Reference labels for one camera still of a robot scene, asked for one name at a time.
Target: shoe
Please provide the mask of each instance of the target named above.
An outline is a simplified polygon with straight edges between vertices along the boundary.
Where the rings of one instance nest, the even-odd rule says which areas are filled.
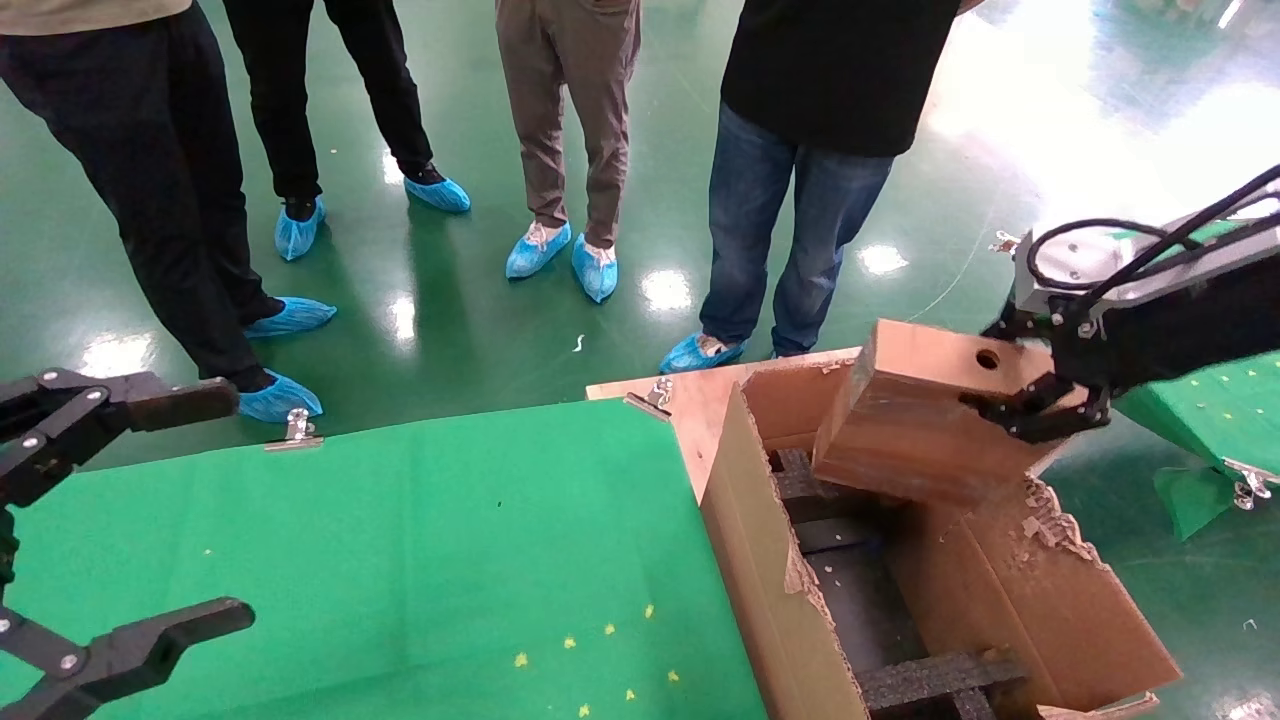
[[[612,247],[588,245],[586,236],[580,234],[573,243],[573,273],[588,297],[604,302],[618,288],[618,256]]]
[[[471,209],[467,191],[442,176],[430,163],[421,172],[404,176],[404,190],[436,210],[457,215]]]
[[[516,241],[516,247],[511,249],[507,256],[507,279],[527,278],[543,269],[557,252],[564,250],[568,240],[573,237],[573,231],[568,223],[559,229],[552,229],[534,220],[529,225],[529,232]]]
[[[325,305],[324,302],[307,300],[306,297],[278,297],[276,300],[284,302],[284,310],[270,318],[262,318],[244,328],[244,337],[253,340],[305,333],[324,325],[338,313],[338,309],[333,305]]]
[[[315,200],[288,197],[275,222],[275,251],[285,261],[302,258],[316,241],[316,231],[325,218],[324,196]]]
[[[305,409],[312,418],[324,414],[320,398],[314,392],[271,370],[266,374],[275,378],[275,382],[266,389],[242,392],[241,415],[264,423],[282,424],[288,419],[289,410],[296,407]]]
[[[659,370],[664,375],[707,370],[737,360],[746,343],[724,345],[709,334],[694,333],[680,342],[662,359]]]

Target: leg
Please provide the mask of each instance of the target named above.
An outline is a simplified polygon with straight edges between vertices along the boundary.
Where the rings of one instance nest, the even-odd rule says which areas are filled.
[[[827,319],[845,246],[879,197],[892,158],[856,158],[801,147],[796,159],[796,227],[773,296],[773,348],[808,352]]]
[[[586,136],[586,242],[613,247],[627,177],[627,82],[640,51],[640,0],[553,0],[552,35]]]
[[[498,50],[507,78],[511,115],[520,137],[529,210],[539,224],[557,229],[564,211],[564,73],[552,46],[538,0],[497,0]]]
[[[431,145],[422,129],[417,85],[406,65],[396,6],[392,0],[325,0],[325,10],[365,78],[378,129],[401,172],[421,173],[431,161]]]
[[[169,114],[175,22],[5,37],[0,78],[81,161],[115,215],[151,309],[200,375],[261,373],[206,254],[196,188]]]
[[[198,5],[172,23],[169,109],[195,184],[205,249],[237,319],[247,327],[275,315],[280,302],[262,291],[262,278],[250,265],[244,174],[227,76]]]
[[[307,29],[312,0],[224,0],[250,81],[253,124],[271,164],[275,193],[311,200],[320,172],[307,126]]]
[[[721,105],[712,165],[712,283],[699,319],[726,345],[751,337],[768,282],[769,241],[796,147]]]

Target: brown pants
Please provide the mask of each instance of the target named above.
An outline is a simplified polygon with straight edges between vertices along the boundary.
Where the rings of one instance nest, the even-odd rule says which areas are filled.
[[[498,47],[520,137],[529,209],[563,225],[567,85],[586,136],[586,241],[611,247],[627,177],[627,82],[640,50],[640,0],[497,0]]]

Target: green cloth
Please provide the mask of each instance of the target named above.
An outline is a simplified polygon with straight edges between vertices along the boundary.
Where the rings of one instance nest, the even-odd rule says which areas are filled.
[[[1115,407],[1207,465],[1157,477],[1181,539],[1233,506],[1239,474],[1224,459],[1280,473],[1280,352],[1151,383],[1125,393]]]
[[[621,401],[77,474],[18,534],[6,602],[78,642],[257,611],[101,717],[765,717],[675,433]],[[35,679],[0,659],[0,703]]]

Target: reflective floor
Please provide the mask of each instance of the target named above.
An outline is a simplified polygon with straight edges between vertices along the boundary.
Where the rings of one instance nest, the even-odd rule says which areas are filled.
[[[438,163],[475,200],[463,218],[410,204],[355,65],[317,13],[310,117],[329,228],[285,265],[271,250],[278,205],[241,59],[220,4],[207,3],[229,64],[257,268],[274,293],[340,309],[319,333],[261,345],[271,368],[321,395],[321,432],[579,400],[586,384],[652,374],[695,329],[717,90],[739,3],[645,4],[622,281],[598,307],[567,256],[521,283],[502,277],[529,217],[489,4],[399,4]],[[1105,214],[1161,223],[1274,164],[1277,46],[1274,0],[988,0],[956,23],[915,149],[850,247],[819,347],[859,345],[877,316],[977,331],[1011,277],[1007,256],[987,252],[996,231]],[[566,136],[581,224],[576,122]],[[774,272],[790,225],[785,210]],[[195,374],[147,310],[79,167],[0,91],[0,377],[49,365]],[[100,464],[279,432],[227,420],[131,437]],[[1083,439],[1050,479],[1187,671],[1161,693],[1158,716],[1280,717],[1280,511],[1230,514],[1178,544],[1149,478],[1183,462],[1121,420]]]

